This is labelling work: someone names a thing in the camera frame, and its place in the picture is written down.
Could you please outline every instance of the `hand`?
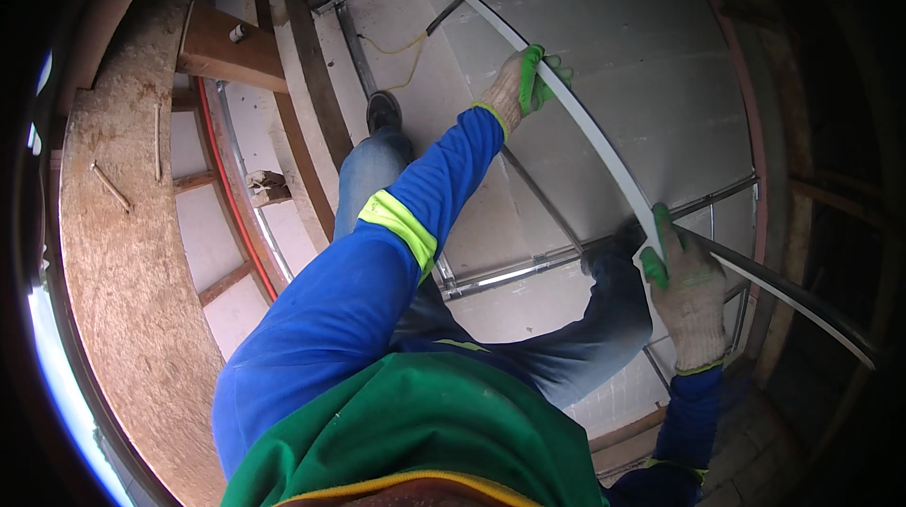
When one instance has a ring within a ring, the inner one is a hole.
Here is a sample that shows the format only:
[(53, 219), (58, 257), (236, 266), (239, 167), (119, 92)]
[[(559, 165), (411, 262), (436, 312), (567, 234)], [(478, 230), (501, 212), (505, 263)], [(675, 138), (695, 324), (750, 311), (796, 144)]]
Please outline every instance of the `hand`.
[(572, 84), (572, 68), (561, 68), (560, 57), (545, 57), (543, 47), (531, 45), (504, 62), (494, 83), (482, 93), (476, 103), (496, 114), (504, 125), (504, 135), (507, 137), (524, 117), (537, 112), (547, 100), (554, 97), (553, 91), (535, 71), (542, 59), (567, 86)]
[(677, 350), (677, 373), (690, 375), (723, 361), (724, 285), (720, 264), (695, 237), (676, 228), (663, 204), (655, 204), (654, 220), (665, 262), (650, 247), (640, 254), (651, 301)]

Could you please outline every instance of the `worker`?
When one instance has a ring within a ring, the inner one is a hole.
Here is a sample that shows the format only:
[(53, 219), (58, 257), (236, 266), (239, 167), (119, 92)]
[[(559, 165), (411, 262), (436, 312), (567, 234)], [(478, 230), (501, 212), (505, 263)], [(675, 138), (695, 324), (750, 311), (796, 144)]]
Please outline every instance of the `worker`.
[[(416, 161), (392, 96), (370, 97), (370, 137), (340, 172), (334, 242), (219, 376), (212, 425), (224, 505), (617, 507), (700, 497), (718, 416), (724, 276), (665, 206), (653, 208), (664, 260), (650, 247), (640, 258), (677, 375), (650, 465), (609, 489), (585, 431), (561, 409), (651, 336), (632, 263), (645, 239), (638, 225), (583, 255), (595, 280), (583, 318), (536, 338), (478, 342), (431, 278), (489, 164), (551, 97), (536, 74), (543, 56), (533, 45), (507, 60)], [(557, 57), (544, 60), (570, 79)]]

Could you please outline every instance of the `leg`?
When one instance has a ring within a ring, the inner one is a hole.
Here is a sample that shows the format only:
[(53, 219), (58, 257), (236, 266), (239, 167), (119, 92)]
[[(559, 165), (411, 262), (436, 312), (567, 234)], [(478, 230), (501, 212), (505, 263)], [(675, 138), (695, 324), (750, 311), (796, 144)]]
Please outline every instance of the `leg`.
[[(369, 101), (370, 137), (359, 143), (340, 168), (340, 204), (334, 223), (334, 241), (352, 233), (368, 198), (396, 181), (412, 162), (412, 143), (400, 131), (399, 106), (387, 93)], [(419, 286), (411, 306), (400, 318), (393, 340), (400, 335), (422, 334), (438, 338), (469, 335), (453, 320), (431, 278)]]
[(393, 127), (380, 128), (349, 153), (340, 167), (334, 241), (352, 233), (368, 198), (393, 184), (410, 162), (412, 143)]
[(611, 244), (596, 256), (591, 271), (595, 286), (581, 320), (536, 338), (487, 346), (522, 366), (558, 408), (613, 377), (651, 337), (651, 314), (631, 256)]

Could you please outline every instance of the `white curved strip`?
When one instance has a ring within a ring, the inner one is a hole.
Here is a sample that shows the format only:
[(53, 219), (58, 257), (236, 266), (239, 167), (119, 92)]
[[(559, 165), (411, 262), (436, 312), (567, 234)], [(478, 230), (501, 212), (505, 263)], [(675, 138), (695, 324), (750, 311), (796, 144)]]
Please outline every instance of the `white curved strip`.
[[(515, 48), (515, 50), (521, 51), (528, 47), (526, 39), (516, 33), (515, 29), (507, 24), (503, 17), (489, 8), (484, 2), (481, 0), (463, 1), (468, 3), (479, 15), (484, 17), (485, 20), (490, 23), (491, 26), (513, 46), (513, 48)], [(572, 119), (575, 120), (575, 123), (582, 129), (582, 133), (588, 138), (588, 141), (601, 157), (601, 160), (604, 161), (607, 170), (611, 172), (611, 176), (613, 176), (613, 179), (617, 182), (617, 186), (620, 187), (623, 196), (626, 197), (626, 201), (629, 203), (629, 206), (632, 207), (632, 211), (635, 212), (635, 217), (639, 219), (641, 229), (644, 229), (645, 235), (651, 239), (651, 247), (654, 248), (654, 251), (658, 253), (658, 256), (663, 259), (664, 254), (661, 248), (661, 242), (657, 239), (658, 232), (657, 226), (654, 223), (654, 214), (651, 212), (651, 203), (648, 202), (648, 197), (645, 196), (645, 193), (641, 190), (638, 181), (636, 181), (635, 177), (632, 176), (632, 173), (629, 172), (629, 168), (620, 158), (620, 154), (613, 148), (613, 145), (604, 135), (604, 132), (602, 132), (601, 128), (595, 123), (595, 119), (592, 118), (587, 110), (585, 110), (585, 107), (579, 102), (579, 99), (575, 97), (572, 90), (570, 90), (543, 61), (538, 63), (537, 70), (538, 74), (541, 76), (541, 80), (546, 82), (551, 88), (554, 95), (557, 96), (557, 99), (560, 100), (560, 103), (563, 104), (563, 107), (566, 108), (566, 111), (569, 112)]]

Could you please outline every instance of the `electrical wire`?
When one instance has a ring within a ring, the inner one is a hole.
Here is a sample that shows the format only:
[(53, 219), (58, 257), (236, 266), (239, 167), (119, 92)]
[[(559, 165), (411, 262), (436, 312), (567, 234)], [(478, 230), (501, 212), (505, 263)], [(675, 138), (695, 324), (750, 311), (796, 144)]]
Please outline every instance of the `electrical wire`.
[(403, 47), (396, 49), (395, 51), (385, 51), (384, 49), (378, 47), (377, 43), (372, 41), (370, 38), (365, 37), (364, 35), (360, 35), (360, 34), (356, 33), (356, 37), (368, 41), (374, 48), (378, 49), (378, 52), (381, 55), (397, 55), (397, 54), (403, 52), (404, 50), (406, 50), (407, 48), (410, 48), (413, 45), (415, 45), (416, 43), (418, 43), (419, 48), (415, 53), (415, 60), (412, 62), (412, 68), (409, 70), (409, 76), (406, 78), (406, 82), (404, 82), (402, 84), (396, 84), (395, 86), (391, 86), (389, 88), (384, 88), (382, 90), (382, 92), (389, 92), (391, 90), (396, 90), (397, 88), (405, 88), (406, 86), (409, 85), (409, 82), (412, 82), (412, 76), (415, 73), (415, 68), (419, 65), (419, 58), (421, 57), (421, 49), (424, 48), (424, 46), (425, 46), (425, 39), (428, 38), (428, 32), (422, 31), (412, 41), (410, 41)]

